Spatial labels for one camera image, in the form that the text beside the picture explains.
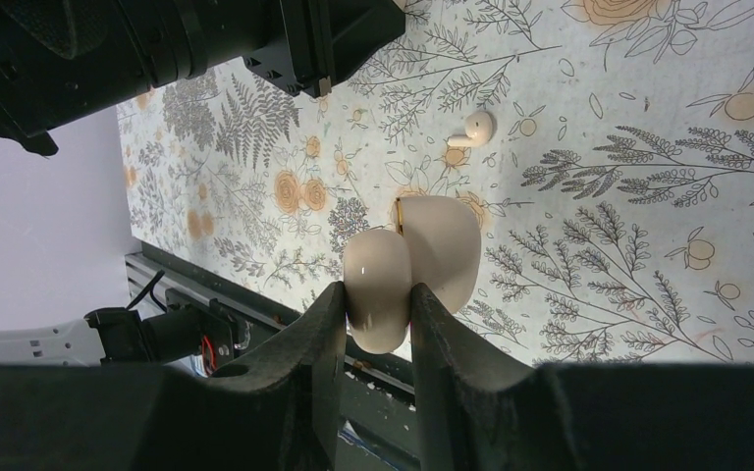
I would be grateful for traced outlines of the pink earbud charging case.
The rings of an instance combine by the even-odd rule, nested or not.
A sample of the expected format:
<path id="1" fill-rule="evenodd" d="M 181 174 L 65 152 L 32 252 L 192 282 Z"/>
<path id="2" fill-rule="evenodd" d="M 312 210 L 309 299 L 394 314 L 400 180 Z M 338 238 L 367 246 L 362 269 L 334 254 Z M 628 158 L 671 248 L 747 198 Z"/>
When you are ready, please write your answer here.
<path id="1" fill-rule="evenodd" d="M 343 254 L 350 334 L 367 353 L 397 350 L 411 323 L 411 291 L 427 285 L 448 313 L 471 298 L 482 237 L 475 213 L 454 197 L 395 199 L 390 229 L 352 236 Z"/>

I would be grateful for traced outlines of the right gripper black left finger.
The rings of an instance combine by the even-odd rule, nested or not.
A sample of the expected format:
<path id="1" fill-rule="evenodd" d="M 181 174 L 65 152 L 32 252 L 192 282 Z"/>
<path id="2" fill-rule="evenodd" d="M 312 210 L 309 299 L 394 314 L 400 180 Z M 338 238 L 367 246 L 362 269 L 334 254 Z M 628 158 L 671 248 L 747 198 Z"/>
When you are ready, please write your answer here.
<path id="1" fill-rule="evenodd" d="M 201 378 L 153 364 L 0 366 L 0 470 L 331 470 L 345 288 Z"/>

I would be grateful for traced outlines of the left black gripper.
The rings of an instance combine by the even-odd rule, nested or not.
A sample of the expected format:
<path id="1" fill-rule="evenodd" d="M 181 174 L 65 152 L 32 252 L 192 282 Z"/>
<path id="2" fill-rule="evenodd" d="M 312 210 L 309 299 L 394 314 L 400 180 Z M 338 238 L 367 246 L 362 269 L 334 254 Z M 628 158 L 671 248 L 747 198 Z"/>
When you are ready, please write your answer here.
<path id="1" fill-rule="evenodd" d="M 405 33 L 404 2 L 267 1 L 266 43 L 246 68 L 291 96 L 328 95 Z"/>

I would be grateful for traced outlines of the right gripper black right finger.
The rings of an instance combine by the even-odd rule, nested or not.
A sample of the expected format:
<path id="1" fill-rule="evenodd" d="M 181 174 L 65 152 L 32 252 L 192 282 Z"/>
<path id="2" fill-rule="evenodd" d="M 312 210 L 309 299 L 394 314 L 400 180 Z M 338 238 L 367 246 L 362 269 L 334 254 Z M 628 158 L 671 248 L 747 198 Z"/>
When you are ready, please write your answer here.
<path id="1" fill-rule="evenodd" d="M 754 366 L 527 366 L 411 301 L 425 470 L 754 470 Z"/>

